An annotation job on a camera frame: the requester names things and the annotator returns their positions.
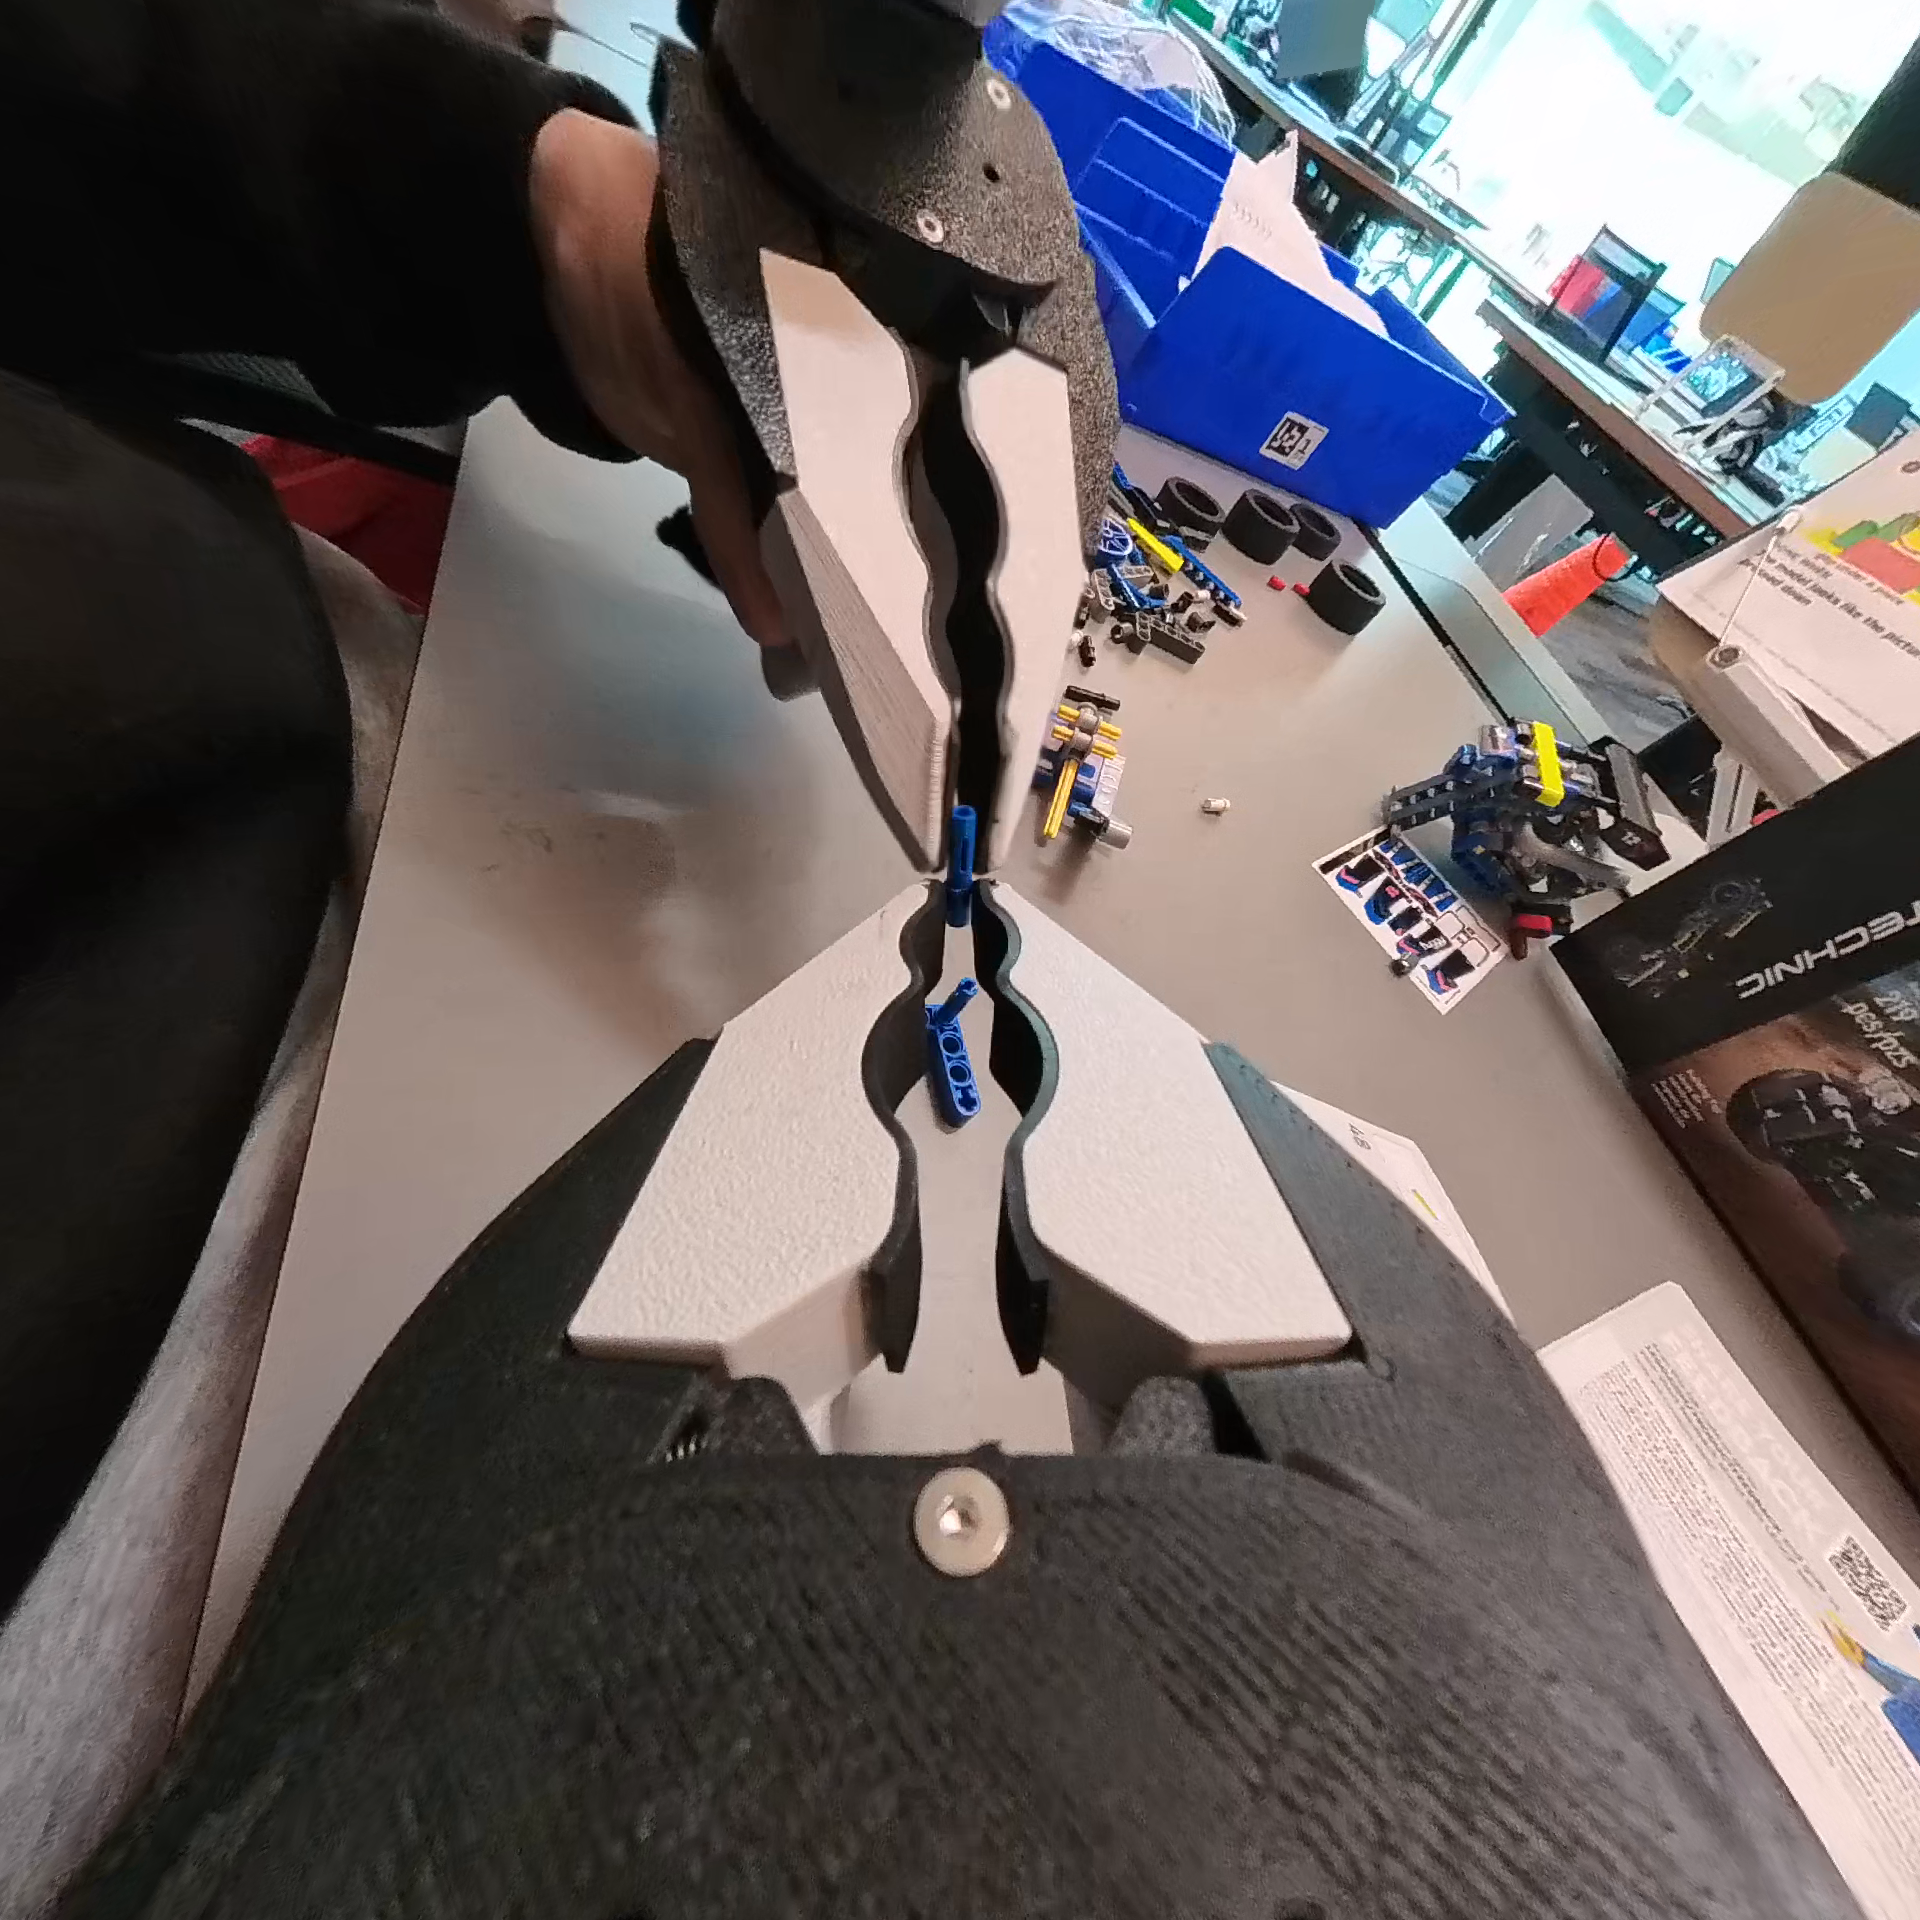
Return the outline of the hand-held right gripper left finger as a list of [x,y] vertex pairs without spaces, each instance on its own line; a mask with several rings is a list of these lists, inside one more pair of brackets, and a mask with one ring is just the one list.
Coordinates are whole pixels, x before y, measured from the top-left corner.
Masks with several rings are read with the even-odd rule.
[[573,1350],[781,1385],[816,1444],[919,1316],[921,1204],[896,1107],[921,1062],[913,880],[728,1020],[569,1326]]

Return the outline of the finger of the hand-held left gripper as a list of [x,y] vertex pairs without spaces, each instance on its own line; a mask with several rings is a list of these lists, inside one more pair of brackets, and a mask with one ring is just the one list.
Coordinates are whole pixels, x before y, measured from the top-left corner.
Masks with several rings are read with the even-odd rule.
[[881,821],[917,873],[943,860],[953,693],[933,572],[906,505],[921,395],[893,332],[824,267],[770,248],[789,468],[759,541],[784,617]]
[[1066,375],[1013,348],[942,380],[919,425],[917,513],[949,725],[935,821],[970,807],[974,871],[998,873],[1024,840],[1087,577]]

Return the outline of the pile of lego pieces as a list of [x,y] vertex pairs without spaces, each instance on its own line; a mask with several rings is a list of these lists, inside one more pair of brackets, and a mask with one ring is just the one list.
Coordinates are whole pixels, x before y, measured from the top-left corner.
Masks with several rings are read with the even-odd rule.
[[1192,665],[1216,628],[1242,627],[1240,593],[1212,566],[1208,547],[1190,550],[1174,536],[1156,516],[1153,494],[1111,465],[1094,555],[1072,614],[1072,648],[1082,667],[1097,662],[1098,641]]

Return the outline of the blue lego beam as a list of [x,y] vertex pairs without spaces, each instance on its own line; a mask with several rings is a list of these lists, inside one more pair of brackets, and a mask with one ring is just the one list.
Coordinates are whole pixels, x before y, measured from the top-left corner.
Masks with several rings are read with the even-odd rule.
[[964,1012],[978,991],[974,976],[960,976],[945,998],[922,1005],[925,1083],[935,1112],[960,1129],[980,1112]]

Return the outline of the blue yellow lego assembly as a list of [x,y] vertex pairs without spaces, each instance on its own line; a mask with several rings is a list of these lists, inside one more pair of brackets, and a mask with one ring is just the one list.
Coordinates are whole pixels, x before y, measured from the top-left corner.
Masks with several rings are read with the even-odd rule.
[[1133,829],[1118,815],[1124,775],[1119,703],[1066,684],[1041,737],[1033,790],[1040,799],[1037,844],[1079,840],[1122,853]]

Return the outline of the lego sticker sheet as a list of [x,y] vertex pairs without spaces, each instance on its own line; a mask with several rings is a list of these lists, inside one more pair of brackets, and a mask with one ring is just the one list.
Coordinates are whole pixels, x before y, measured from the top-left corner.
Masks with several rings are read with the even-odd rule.
[[1316,857],[1311,871],[1378,949],[1385,968],[1399,950],[1421,950],[1421,964],[1399,980],[1438,1015],[1508,961],[1504,935],[1404,831],[1375,828]]

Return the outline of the lego set box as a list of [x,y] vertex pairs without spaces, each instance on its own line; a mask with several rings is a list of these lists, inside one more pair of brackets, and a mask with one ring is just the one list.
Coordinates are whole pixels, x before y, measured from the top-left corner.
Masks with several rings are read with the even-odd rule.
[[1918,740],[1551,947],[1641,1110],[1918,1486]]

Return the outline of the person's left hand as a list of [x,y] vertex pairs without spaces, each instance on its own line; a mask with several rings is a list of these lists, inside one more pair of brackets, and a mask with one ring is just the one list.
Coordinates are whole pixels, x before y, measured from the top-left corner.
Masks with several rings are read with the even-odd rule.
[[688,485],[718,590],[765,651],[792,641],[761,557],[721,395],[674,344],[648,272],[657,155],[645,132],[582,110],[534,139],[530,221],[544,301],[570,382],[626,449]]

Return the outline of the blue storage bin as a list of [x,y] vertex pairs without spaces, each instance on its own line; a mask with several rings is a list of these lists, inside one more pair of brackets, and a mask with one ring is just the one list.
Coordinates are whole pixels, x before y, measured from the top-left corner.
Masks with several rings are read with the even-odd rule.
[[1150,317],[1094,264],[1124,421],[1348,520],[1390,526],[1513,417],[1388,291],[1365,327],[1228,246]]
[[1138,102],[1111,123],[1072,180],[1118,363],[1196,273],[1234,158],[1234,147],[1208,128]]
[[1231,167],[1231,112],[1192,86],[1192,62],[1158,78],[1150,59],[1119,51],[1073,48],[1066,25],[1037,4],[1009,4],[985,32],[990,64],[1015,83],[1040,115],[1069,184],[1089,167],[1119,123],[1151,134],[1212,179]]

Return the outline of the clear plastic bag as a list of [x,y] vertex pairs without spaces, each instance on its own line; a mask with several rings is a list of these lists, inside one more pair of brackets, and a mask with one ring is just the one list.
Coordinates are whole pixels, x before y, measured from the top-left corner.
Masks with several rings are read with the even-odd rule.
[[1026,1],[1024,25],[1049,48],[1124,91],[1224,136],[1231,110],[1212,64],[1150,4]]

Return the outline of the white paper sheet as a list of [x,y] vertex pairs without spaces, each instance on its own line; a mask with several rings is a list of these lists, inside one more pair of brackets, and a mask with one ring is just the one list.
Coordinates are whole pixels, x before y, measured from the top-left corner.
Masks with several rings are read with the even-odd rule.
[[1327,254],[1295,204],[1295,187],[1297,148],[1292,134],[1257,160],[1237,150],[1212,225],[1184,284],[1196,281],[1212,256],[1224,248],[1253,260],[1268,279],[1289,284],[1383,339],[1385,325],[1378,311],[1332,273]]

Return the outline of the background work table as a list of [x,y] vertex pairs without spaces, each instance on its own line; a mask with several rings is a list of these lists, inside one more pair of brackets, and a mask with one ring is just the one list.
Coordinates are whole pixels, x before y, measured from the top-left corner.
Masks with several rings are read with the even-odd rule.
[[1440,311],[1466,272],[1527,296],[1525,284],[1496,262],[1486,223],[1436,183],[1397,167],[1306,91],[1272,80],[1180,4],[1158,12],[1214,70],[1234,115],[1239,150],[1249,160],[1285,141],[1295,150],[1295,200],[1306,225],[1354,267],[1365,293],[1388,291],[1421,319]]
[[1513,304],[1489,295],[1477,316],[1496,339],[1486,385],[1511,417],[1501,449],[1446,516],[1458,540],[1489,532],[1546,478],[1653,575],[1777,516],[1745,481],[1695,465],[1637,414],[1639,397],[1618,375],[1557,343]]

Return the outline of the orange traffic cone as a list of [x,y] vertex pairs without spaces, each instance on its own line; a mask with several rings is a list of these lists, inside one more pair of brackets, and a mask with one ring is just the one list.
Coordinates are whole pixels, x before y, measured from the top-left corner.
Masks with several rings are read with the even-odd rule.
[[1527,632],[1543,637],[1575,608],[1585,606],[1602,585],[1618,580],[1634,555],[1614,536],[1597,534],[1561,559],[1551,559],[1504,590],[1504,600]]

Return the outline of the white text leaflet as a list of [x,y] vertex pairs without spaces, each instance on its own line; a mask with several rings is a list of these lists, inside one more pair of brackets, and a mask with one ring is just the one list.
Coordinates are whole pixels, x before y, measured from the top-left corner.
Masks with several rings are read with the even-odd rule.
[[1863,1916],[1918,1916],[1918,1588],[1678,1284],[1537,1350]]

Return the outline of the printed white cardboard sheet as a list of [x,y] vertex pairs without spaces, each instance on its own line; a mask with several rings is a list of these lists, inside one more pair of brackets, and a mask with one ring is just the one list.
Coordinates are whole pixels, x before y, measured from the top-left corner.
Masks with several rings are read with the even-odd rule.
[[1658,597],[1866,756],[1918,731],[1918,433],[1668,574]]

